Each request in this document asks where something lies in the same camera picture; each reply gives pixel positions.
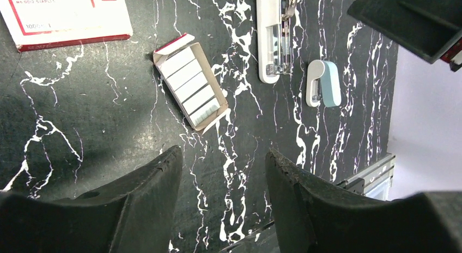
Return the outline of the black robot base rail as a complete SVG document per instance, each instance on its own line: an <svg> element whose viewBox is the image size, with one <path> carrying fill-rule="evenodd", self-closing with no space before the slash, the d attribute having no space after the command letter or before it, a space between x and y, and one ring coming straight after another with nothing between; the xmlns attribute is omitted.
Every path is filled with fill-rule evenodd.
<svg viewBox="0 0 462 253"><path fill-rule="evenodd" d="M360 204L387 201L393 184L396 156L387 153L384 158L353 174L336 185L331 196L321 195L335 206L353 207ZM265 223L244 239L232 243L220 252L280 252L276 226L273 220Z"/></svg>

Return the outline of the red white staple box sleeve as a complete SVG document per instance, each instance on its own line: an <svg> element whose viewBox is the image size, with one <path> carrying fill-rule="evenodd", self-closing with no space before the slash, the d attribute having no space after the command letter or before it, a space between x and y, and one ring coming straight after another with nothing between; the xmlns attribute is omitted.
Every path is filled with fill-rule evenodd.
<svg viewBox="0 0 462 253"><path fill-rule="evenodd" d="M1 0L18 52L129 39L125 0Z"/></svg>

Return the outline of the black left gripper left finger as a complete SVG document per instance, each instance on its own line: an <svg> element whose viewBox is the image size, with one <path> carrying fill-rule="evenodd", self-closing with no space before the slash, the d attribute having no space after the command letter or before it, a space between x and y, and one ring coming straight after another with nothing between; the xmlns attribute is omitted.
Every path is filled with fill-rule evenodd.
<svg viewBox="0 0 462 253"><path fill-rule="evenodd" d="M183 171L172 146L75 199L1 193L1 252L167 252Z"/></svg>

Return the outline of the white metal stapler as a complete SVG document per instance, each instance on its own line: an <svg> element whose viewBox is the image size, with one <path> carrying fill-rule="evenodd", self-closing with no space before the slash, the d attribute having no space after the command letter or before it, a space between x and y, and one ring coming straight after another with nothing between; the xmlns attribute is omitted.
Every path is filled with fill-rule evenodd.
<svg viewBox="0 0 462 253"><path fill-rule="evenodd" d="M291 18L297 0L256 0L259 78L276 83L291 74Z"/></svg>

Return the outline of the cardboard staple tray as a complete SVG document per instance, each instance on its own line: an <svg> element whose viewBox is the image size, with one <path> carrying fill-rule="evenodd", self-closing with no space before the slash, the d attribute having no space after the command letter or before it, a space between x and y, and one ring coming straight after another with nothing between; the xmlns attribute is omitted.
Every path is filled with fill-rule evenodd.
<svg viewBox="0 0 462 253"><path fill-rule="evenodd" d="M229 105L194 40L184 33L155 50L153 62L192 129L202 135L229 113Z"/></svg>

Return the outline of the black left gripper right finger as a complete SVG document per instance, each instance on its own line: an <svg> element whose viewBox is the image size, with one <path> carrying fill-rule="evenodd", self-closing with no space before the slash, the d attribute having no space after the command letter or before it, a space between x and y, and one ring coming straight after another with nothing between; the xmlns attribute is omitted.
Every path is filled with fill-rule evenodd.
<svg viewBox="0 0 462 253"><path fill-rule="evenodd" d="M459 191L335 206L321 195L336 185L274 149L265 176L281 252L461 252Z"/></svg>

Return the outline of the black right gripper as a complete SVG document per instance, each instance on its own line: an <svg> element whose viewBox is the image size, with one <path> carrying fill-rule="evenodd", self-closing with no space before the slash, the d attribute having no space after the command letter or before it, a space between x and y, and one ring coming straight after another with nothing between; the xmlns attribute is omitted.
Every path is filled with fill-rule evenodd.
<svg viewBox="0 0 462 253"><path fill-rule="evenodd" d="M355 0L347 13L428 63L461 68L461 0Z"/></svg>

